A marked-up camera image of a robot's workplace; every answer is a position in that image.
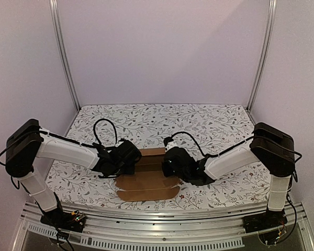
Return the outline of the brown cardboard box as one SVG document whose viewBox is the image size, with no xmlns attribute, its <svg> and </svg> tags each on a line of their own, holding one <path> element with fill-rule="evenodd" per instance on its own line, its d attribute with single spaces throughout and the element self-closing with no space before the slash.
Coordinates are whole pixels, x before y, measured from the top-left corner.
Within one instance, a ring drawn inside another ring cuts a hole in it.
<svg viewBox="0 0 314 251">
<path fill-rule="evenodd" d="M 117 196 L 126 202 L 175 198 L 180 191 L 180 179 L 163 175 L 165 148 L 142 149 L 141 154 L 142 158 L 135 164 L 133 175 L 116 178 Z"/>
</svg>

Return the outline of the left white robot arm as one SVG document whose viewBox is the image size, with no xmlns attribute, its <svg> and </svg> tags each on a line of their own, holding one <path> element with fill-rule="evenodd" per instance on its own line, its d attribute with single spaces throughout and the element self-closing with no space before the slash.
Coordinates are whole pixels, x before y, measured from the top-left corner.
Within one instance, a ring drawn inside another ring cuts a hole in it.
<svg viewBox="0 0 314 251">
<path fill-rule="evenodd" d="M 0 165 L 10 177 L 17 179 L 38 203 L 56 227 L 67 223 L 60 202 L 34 167 L 36 159 L 71 163 L 94 172 L 103 178 L 130 175 L 140 160 L 140 150 L 129 140 L 115 139 L 115 146 L 105 147 L 100 141 L 92 144 L 54 134 L 42 128 L 39 121 L 29 119 L 6 141 L 0 152 Z"/>
</svg>

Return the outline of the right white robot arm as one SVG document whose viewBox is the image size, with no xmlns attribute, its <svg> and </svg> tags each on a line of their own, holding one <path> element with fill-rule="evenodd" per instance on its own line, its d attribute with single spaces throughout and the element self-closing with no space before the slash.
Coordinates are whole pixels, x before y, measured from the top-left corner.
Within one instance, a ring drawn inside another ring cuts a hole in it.
<svg viewBox="0 0 314 251">
<path fill-rule="evenodd" d="M 297 178 L 296 163 L 302 158 L 302 154 L 295 151 L 290 135 L 260 122 L 247 139 L 218 154 L 203 153 L 198 161 L 175 143 L 173 135 L 166 137 L 163 143 L 163 175 L 176 176 L 195 186 L 212 184 L 238 168 L 260 162 L 271 175 L 268 210 L 261 215 L 260 223 L 271 228 L 280 220 L 290 180 Z"/>
</svg>

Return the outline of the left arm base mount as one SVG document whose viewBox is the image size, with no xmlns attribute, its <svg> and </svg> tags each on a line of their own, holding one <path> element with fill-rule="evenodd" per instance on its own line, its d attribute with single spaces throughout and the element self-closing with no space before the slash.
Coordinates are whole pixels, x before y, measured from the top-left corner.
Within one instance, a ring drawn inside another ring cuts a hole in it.
<svg viewBox="0 0 314 251">
<path fill-rule="evenodd" d="M 75 210 L 72 212 L 63 211 L 61 202 L 57 195 L 56 207 L 53 210 L 44 212 L 41 207 L 39 207 L 42 212 L 41 223 L 53 226 L 55 229 L 64 229 L 73 232 L 82 233 L 86 223 L 86 214 Z"/>
</svg>

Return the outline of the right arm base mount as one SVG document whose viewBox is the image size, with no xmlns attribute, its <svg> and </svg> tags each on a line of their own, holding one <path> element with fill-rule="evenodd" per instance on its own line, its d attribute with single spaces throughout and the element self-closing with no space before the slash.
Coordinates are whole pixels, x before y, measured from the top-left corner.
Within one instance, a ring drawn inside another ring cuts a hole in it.
<svg viewBox="0 0 314 251">
<path fill-rule="evenodd" d="M 263 213 L 244 216 L 242 222 L 245 232 L 252 233 L 278 227 L 288 221 L 284 209 L 282 211 L 271 211 L 267 208 Z"/>
</svg>

